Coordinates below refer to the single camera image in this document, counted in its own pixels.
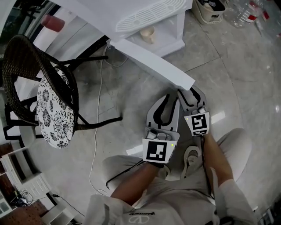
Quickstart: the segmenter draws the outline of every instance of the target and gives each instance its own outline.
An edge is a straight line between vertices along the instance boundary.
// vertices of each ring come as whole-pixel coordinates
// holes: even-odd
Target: gray shirt
[[[219,191],[227,216],[235,225],[254,225],[256,220],[242,191],[233,180],[224,182]],[[216,206],[205,195],[192,190],[167,191],[150,199],[140,209],[101,195],[90,199],[84,225],[219,225]]]

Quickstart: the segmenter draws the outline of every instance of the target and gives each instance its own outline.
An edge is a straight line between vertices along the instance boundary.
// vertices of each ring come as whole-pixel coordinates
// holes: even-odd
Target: beige cup
[[[155,28],[154,28],[154,26],[150,26],[150,27],[142,29],[140,31],[140,35],[145,42],[147,42],[149,44],[153,44],[155,42]]]

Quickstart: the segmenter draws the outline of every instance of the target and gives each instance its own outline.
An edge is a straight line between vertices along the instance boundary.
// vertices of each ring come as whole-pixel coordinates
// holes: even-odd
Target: tile floor
[[[195,85],[207,96],[211,116],[224,112],[225,118],[211,128],[215,139],[236,127],[247,130],[253,149],[238,185],[250,205],[263,211],[280,193],[281,185],[281,46],[265,40],[253,25],[236,29],[222,21],[202,26],[190,12],[186,13],[184,41],[185,48],[164,59],[196,80]],[[109,51],[108,55],[114,64],[125,58],[118,52]],[[87,62],[75,71],[80,113],[92,123],[97,116],[99,66],[100,62]],[[98,129],[91,175],[97,189],[106,189],[99,176],[101,161],[125,155],[126,150],[141,144],[146,113],[166,93],[175,94],[175,90],[130,60],[119,68],[104,63],[99,120],[118,116],[120,111],[124,119]],[[187,140],[179,145],[179,155],[186,149]],[[70,145],[60,150],[37,140],[30,152],[54,190],[85,213],[89,197],[95,193],[88,181],[94,130],[76,132]]]

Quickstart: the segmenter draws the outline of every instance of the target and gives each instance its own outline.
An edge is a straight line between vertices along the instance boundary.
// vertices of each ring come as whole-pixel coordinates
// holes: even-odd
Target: red cylinder
[[[50,30],[60,32],[65,25],[65,21],[55,16],[44,15],[41,24]]]

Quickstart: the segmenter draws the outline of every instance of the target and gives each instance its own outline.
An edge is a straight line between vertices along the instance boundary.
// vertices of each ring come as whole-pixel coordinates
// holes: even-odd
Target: chair seat
[[[60,69],[55,69],[68,85],[65,74]],[[57,149],[66,147],[73,136],[74,113],[55,94],[45,77],[38,88],[36,112],[44,139]]]

